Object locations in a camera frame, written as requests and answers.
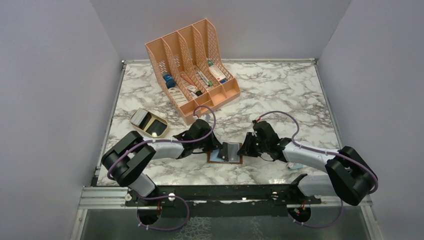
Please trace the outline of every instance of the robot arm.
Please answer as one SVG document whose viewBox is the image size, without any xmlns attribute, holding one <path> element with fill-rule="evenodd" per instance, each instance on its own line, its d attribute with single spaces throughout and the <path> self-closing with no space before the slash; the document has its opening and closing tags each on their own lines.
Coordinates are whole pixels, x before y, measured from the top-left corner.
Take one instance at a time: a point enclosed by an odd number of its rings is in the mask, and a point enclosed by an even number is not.
<svg viewBox="0 0 424 240">
<path fill-rule="evenodd" d="M 314 147 L 324 152 L 317 153 L 307 149 L 306 145 L 295 145 L 290 138 L 279 138 L 266 121 L 253 121 L 253 123 L 254 134 L 247 133 L 238 154 L 259 157 L 262 153 L 267 153 L 274 161 L 299 163 L 327 173 L 320 176 L 308 175 L 299 181 L 298 187 L 307 197 L 338 196 L 344 202 L 357 206 L 376 184 L 368 171 L 340 156 L 327 154 L 339 153 L 349 157 L 373 173 L 352 147 L 345 146 L 340 150 Z"/>
<path fill-rule="evenodd" d="M 271 125 L 266 121 L 253 121 L 254 134 L 248 132 L 244 143 L 237 154 L 249 157 L 259 157 L 262 153 L 269 154 L 274 161 L 294 162 L 304 164 L 318 170 L 325 175 L 306 175 L 296 184 L 300 192 L 305 196 L 322 195 L 338 196 L 344 202 L 356 206 L 369 193 L 375 185 L 372 176 L 357 165 L 345 161 L 340 156 L 328 153 L 338 152 L 354 159 L 371 171 L 359 154 L 351 147 L 345 146 L 341 150 L 320 149 L 324 153 L 317 153 L 306 146 L 296 146 L 290 138 L 279 138 Z M 175 135 L 172 140 L 163 142 L 156 139 L 151 143 L 140 145 L 133 151 L 133 156 L 125 156 L 113 167 L 112 165 L 135 145 L 147 140 L 137 131 L 131 131 L 115 146 L 113 146 L 102 158 L 102 164 L 110 171 L 113 178 L 121 187 L 130 187 L 142 197 L 150 195 L 156 185 L 143 174 L 147 164 L 154 159 L 181 159 L 189 156 L 195 149 L 210 152 L 222 149 L 223 145 L 212 133 L 201 141 L 191 143 L 179 143 L 178 141 L 191 141 L 205 136 L 211 131 L 209 124 L 197 119 L 189 130 Z"/>
<path fill-rule="evenodd" d="M 101 163 L 109 170 L 119 186 L 129 187 L 137 191 L 141 196 L 146 197 L 156 188 L 155 183 L 143 174 L 143 170 L 148 163 L 155 159 L 185 158 L 192 154 L 195 149 L 202 149 L 203 152 L 221 149 L 222 145 L 214 133 L 201 141 L 193 143 L 179 142 L 199 139 L 210 131 L 211 127 L 209 124 L 202 119 L 197 119 L 189 130 L 173 136 L 172 139 L 166 139 L 166 141 L 164 139 L 143 137 L 137 131 L 131 131 L 103 155 Z M 146 140 L 152 140 L 152 142 L 140 145 L 132 154 L 128 154 L 112 167 L 127 151 Z"/>
</svg>

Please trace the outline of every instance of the gray wall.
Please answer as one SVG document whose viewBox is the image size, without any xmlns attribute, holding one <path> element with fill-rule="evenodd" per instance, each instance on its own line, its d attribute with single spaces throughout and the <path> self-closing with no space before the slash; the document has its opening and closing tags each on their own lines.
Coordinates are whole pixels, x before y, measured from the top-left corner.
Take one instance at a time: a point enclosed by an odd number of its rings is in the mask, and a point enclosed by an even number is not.
<svg viewBox="0 0 424 240">
<path fill-rule="evenodd" d="M 342 141 L 379 177 L 385 239 L 422 239 L 424 1 L 353 0 L 318 67 Z"/>
<path fill-rule="evenodd" d="M 90 0 L 119 56 L 208 18 L 223 58 L 318 58 L 350 0 Z"/>
<path fill-rule="evenodd" d="M 88 0 L 0 3 L 0 239 L 69 239 L 120 59 Z"/>
</svg>

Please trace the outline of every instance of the white marble surface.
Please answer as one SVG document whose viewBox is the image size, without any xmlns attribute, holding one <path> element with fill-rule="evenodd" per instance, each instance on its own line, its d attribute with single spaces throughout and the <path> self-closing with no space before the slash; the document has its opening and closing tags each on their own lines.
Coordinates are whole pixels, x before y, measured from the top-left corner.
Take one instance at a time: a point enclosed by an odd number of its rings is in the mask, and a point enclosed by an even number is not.
<svg viewBox="0 0 424 240">
<path fill-rule="evenodd" d="M 260 114 L 280 110 L 292 114 L 300 124 L 297 139 L 322 148 L 339 148 L 323 92 L 311 63 L 225 63 L 240 86 L 241 96 L 215 112 L 214 130 L 221 142 L 240 142 L 252 131 L 252 120 Z M 156 82 L 150 63 L 128 64 L 116 104 L 106 151 L 129 131 L 130 116 L 145 108 L 170 124 L 167 138 L 189 127 Z M 202 118 L 210 120 L 211 114 Z M 291 137 L 295 124 L 282 115 L 263 120 L 271 123 L 280 138 Z M 144 170 L 157 185 L 234 185 L 290 183 L 301 173 L 318 171 L 311 167 L 289 170 L 281 161 L 267 162 L 243 157 L 243 164 L 207 163 L 205 154 L 183 159 L 153 160 Z M 101 167 L 98 186 L 117 186 Z"/>
</svg>

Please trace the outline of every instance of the small mirror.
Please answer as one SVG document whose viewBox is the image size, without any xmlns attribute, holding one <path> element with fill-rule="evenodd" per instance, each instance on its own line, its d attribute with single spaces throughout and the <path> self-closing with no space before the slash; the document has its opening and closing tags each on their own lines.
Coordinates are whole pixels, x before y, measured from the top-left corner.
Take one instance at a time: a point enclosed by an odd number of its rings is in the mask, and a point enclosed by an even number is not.
<svg viewBox="0 0 424 240">
<path fill-rule="evenodd" d="M 139 108 L 129 119 L 131 124 L 151 138 L 162 138 L 168 131 L 168 122 L 146 109 Z"/>
</svg>

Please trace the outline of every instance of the wire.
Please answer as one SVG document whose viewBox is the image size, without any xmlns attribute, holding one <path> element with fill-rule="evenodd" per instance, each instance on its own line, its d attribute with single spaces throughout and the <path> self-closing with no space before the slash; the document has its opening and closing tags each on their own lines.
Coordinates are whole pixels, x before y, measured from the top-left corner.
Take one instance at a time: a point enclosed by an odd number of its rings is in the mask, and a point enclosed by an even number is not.
<svg viewBox="0 0 424 240">
<path fill-rule="evenodd" d="M 264 159 L 262 156 L 259 156 L 262 160 L 267 161 L 267 162 L 274 162 L 273 160 L 266 160 Z"/>
<path fill-rule="evenodd" d="M 278 113 L 278 114 L 284 114 L 284 115 L 286 115 L 286 116 L 288 116 L 289 118 L 291 118 L 291 120 L 293 120 L 293 122 L 296 124 L 296 127 L 297 127 L 297 130 L 296 130 L 296 132 L 295 133 L 293 133 L 293 135 L 291 136 L 291 141 L 293 142 L 293 144 L 295 145 L 295 146 L 297 146 L 297 147 L 300 147 L 300 148 L 304 148 L 304 149 L 306 149 L 306 150 L 309 150 L 309 151 L 312 151 L 312 152 L 315 152 L 315 153 L 319 153 L 319 154 L 328 154 L 328 155 L 333 155 L 333 156 L 337 156 L 337 157 L 341 157 L 341 158 L 343 158 L 343 159 L 345 159 L 345 160 L 347 160 L 347 161 L 349 161 L 349 162 L 351 162 L 351 163 L 353 163 L 353 164 L 355 164 L 355 165 L 357 165 L 358 167 L 360 167 L 360 168 L 362 168 L 363 170 L 365 170 L 367 173 L 369 173 L 370 175 L 371 175 L 371 177 L 372 177 L 372 179 L 374 180 L 374 188 L 373 189 L 371 189 L 370 191 L 369 191 L 369 194 L 372 194 L 372 193 L 375 193 L 376 191 L 377 191 L 377 189 L 379 188 L 379 180 L 377 179 L 377 176 L 371 171 L 371 170 L 369 170 L 368 168 L 366 168 L 364 165 L 362 165 L 362 164 L 360 164 L 359 162 L 357 162 L 357 161 L 355 161 L 355 160 L 353 160 L 352 158 L 350 158 L 350 157 L 348 157 L 348 156 L 345 156 L 345 155 L 342 155 L 342 154 L 340 154 L 340 153 L 338 153 L 338 152 L 330 152 L 330 151 L 323 151 L 323 150 L 319 150 L 319 149 L 315 149 L 315 148 L 313 148 L 313 147 L 309 147 L 309 146 L 301 146 L 299 143 L 297 143 L 296 141 L 295 141 L 295 137 L 296 137 L 296 135 L 299 133 L 299 131 L 301 130 L 301 127 L 299 126 L 299 123 L 298 123 L 298 121 L 292 116 L 292 115 L 290 115 L 289 113 L 287 113 L 287 112 L 284 112 L 284 111 L 269 111 L 269 112 L 266 112 L 266 113 L 264 113 L 264 114 L 262 114 L 262 115 L 260 115 L 258 118 L 257 118 L 257 120 L 256 121 L 259 121 L 259 120 L 261 120 L 261 118 L 263 117 L 263 116 L 266 116 L 266 115 L 268 115 L 268 114 L 274 114 L 274 113 Z M 333 221 L 333 222 L 331 222 L 331 223 L 329 223 L 329 224 L 326 224 L 326 225 L 312 225 L 312 224 L 307 224 L 307 223 L 304 223 L 304 222 L 299 222 L 299 221 L 297 221 L 297 220 L 295 220 L 294 222 L 295 223 L 298 223 L 298 224 L 301 224 L 302 226 L 304 226 L 304 227 L 308 227 L 308 228 L 313 228 L 313 229 L 323 229 L 323 228 L 328 228 L 328 227 L 331 227 L 331 226 L 333 226 L 334 224 L 336 224 L 340 219 L 341 219 L 341 217 L 342 217 L 342 215 L 343 215 L 343 200 L 342 199 L 340 199 L 340 201 L 341 201 L 341 210 L 340 210 L 340 213 L 338 214 L 338 217 Z"/>
<path fill-rule="evenodd" d="M 184 203 L 185 208 L 187 209 L 187 216 L 185 217 L 184 222 L 181 223 L 180 225 L 176 226 L 176 227 L 162 228 L 162 227 L 155 227 L 155 226 L 145 225 L 144 223 L 142 223 L 142 221 L 140 220 L 140 215 L 137 213 L 137 220 L 138 220 L 139 226 L 143 226 L 146 229 L 154 229 L 154 230 L 167 231 L 167 232 L 169 232 L 169 231 L 178 230 L 178 229 L 184 227 L 184 225 L 186 225 L 189 222 L 189 219 L 190 219 L 190 208 L 189 208 L 189 204 L 182 197 L 180 197 L 180 196 L 171 196 L 171 195 L 169 195 L 169 196 L 145 197 L 145 196 L 141 196 L 138 192 L 136 192 L 136 193 L 137 193 L 138 197 L 140 197 L 141 199 L 144 199 L 144 200 L 158 200 L 158 199 L 176 198 L 176 199 L 181 200 Z"/>
<path fill-rule="evenodd" d="M 157 201 L 156 215 L 159 216 L 161 212 L 161 201 Z"/>
<path fill-rule="evenodd" d="M 192 152 L 191 154 L 207 154 L 207 151 Z"/>
<path fill-rule="evenodd" d="M 305 210 L 305 203 L 306 203 L 306 200 L 304 200 L 304 201 L 302 202 L 302 205 L 300 205 L 300 207 L 298 207 L 298 208 L 302 208 L 303 210 Z"/>
<path fill-rule="evenodd" d="M 110 166 L 109 170 L 107 170 L 107 178 L 110 180 L 114 180 L 114 177 L 112 176 L 112 172 L 114 171 L 115 167 L 126 157 L 128 156 L 129 153 L 134 152 L 134 150 L 136 150 L 137 148 L 139 148 L 140 146 L 143 146 L 144 144 L 150 144 L 150 143 L 180 143 L 180 144 L 192 144 L 192 143 L 196 143 L 199 141 L 202 141 L 203 139 L 207 138 L 209 135 L 211 135 L 215 129 L 215 125 L 217 124 L 217 118 L 215 117 L 215 113 L 214 111 L 205 105 L 199 105 L 197 106 L 194 110 L 193 110 L 193 116 L 195 116 L 195 112 L 198 108 L 207 108 L 210 113 L 213 116 L 213 125 L 212 128 L 210 129 L 210 131 L 202 136 L 201 138 L 198 139 L 194 139 L 194 140 L 170 140 L 170 139 L 151 139 L 151 140 L 146 140 L 146 141 L 142 141 L 139 144 L 134 145 L 133 147 L 131 147 L 129 150 L 127 150 L 122 156 L 120 156 L 118 158 L 118 160 L 116 160 L 112 166 Z"/>
<path fill-rule="evenodd" d="M 336 223 L 338 223 L 340 221 L 340 219 L 341 219 L 341 217 L 343 215 L 343 212 L 344 212 L 343 200 L 341 200 L 341 199 L 340 199 L 340 204 L 341 204 L 341 206 L 340 206 L 340 213 L 338 214 L 337 218 L 334 221 L 332 221 L 332 222 L 330 222 L 328 224 L 325 224 L 325 225 L 307 224 L 307 223 L 304 223 L 304 222 L 300 222 L 300 221 L 295 220 L 290 214 L 289 214 L 289 216 L 294 220 L 295 223 L 300 224 L 303 227 L 312 228 L 312 229 L 324 229 L 324 228 L 331 227 L 331 226 L 333 226 L 334 224 L 336 224 Z"/>
</svg>

